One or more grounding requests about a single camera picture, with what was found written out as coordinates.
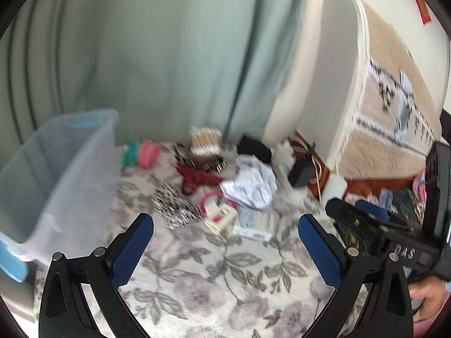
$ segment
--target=pink container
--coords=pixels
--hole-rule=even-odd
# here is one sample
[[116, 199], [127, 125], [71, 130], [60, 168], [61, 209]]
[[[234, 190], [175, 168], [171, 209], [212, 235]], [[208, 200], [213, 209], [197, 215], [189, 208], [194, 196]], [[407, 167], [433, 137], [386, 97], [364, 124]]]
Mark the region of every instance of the pink container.
[[158, 160], [161, 151], [161, 147], [157, 144], [154, 144], [152, 141], [145, 141], [139, 149], [139, 165], [144, 169], [150, 169]]

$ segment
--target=bed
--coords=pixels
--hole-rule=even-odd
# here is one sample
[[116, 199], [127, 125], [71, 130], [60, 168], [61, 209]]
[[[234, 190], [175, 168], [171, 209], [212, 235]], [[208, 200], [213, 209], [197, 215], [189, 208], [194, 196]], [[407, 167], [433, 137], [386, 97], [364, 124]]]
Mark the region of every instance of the bed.
[[[280, 216], [277, 236], [269, 243], [230, 237], [227, 243], [206, 234], [198, 224], [170, 231], [153, 209], [152, 194], [162, 183], [181, 185], [175, 170], [173, 146], [162, 144], [162, 154], [152, 170], [128, 167], [122, 171], [112, 204], [105, 245], [127, 229], [140, 212], [152, 215], [155, 233], [130, 282], [119, 292], [152, 338], [294, 338], [306, 332], [322, 311], [334, 289], [327, 286], [297, 233], [297, 221], [312, 213], [332, 234], [337, 232], [318, 201], [308, 194], [301, 205], [276, 194], [269, 208]], [[233, 149], [224, 153], [227, 167], [221, 176], [236, 174]], [[201, 187], [193, 203], [212, 189]], [[35, 315], [39, 308], [46, 270], [38, 270]], [[84, 286], [92, 314], [102, 334], [113, 337], [92, 290]], [[366, 298], [359, 298], [343, 327], [356, 322]]]

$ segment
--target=black cloth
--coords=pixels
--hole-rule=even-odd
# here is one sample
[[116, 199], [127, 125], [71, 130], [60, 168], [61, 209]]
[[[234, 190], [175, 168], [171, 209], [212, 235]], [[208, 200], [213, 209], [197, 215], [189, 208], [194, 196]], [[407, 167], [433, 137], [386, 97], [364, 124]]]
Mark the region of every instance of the black cloth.
[[241, 138], [236, 151], [240, 155], [255, 155], [258, 160], [265, 164], [271, 162], [271, 150], [259, 140], [254, 140], [246, 135]]

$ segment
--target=red sticker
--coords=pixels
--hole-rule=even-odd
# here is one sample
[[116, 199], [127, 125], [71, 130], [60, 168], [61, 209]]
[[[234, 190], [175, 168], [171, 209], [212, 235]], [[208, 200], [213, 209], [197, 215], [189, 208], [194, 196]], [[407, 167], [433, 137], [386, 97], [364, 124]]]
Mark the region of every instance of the red sticker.
[[429, 14], [428, 5], [425, 0], [415, 0], [420, 10], [421, 20], [423, 20], [423, 25], [430, 23], [432, 21], [431, 14]]

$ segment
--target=green curtain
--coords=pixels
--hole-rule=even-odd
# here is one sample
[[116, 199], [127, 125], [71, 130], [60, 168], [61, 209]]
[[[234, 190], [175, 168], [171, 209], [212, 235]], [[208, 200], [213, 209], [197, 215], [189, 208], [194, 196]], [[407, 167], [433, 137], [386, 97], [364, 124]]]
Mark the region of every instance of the green curtain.
[[259, 137], [301, 0], [28, 0], [0, 40], [0, 167], [49, 118], [120, 113], [118, 143]]

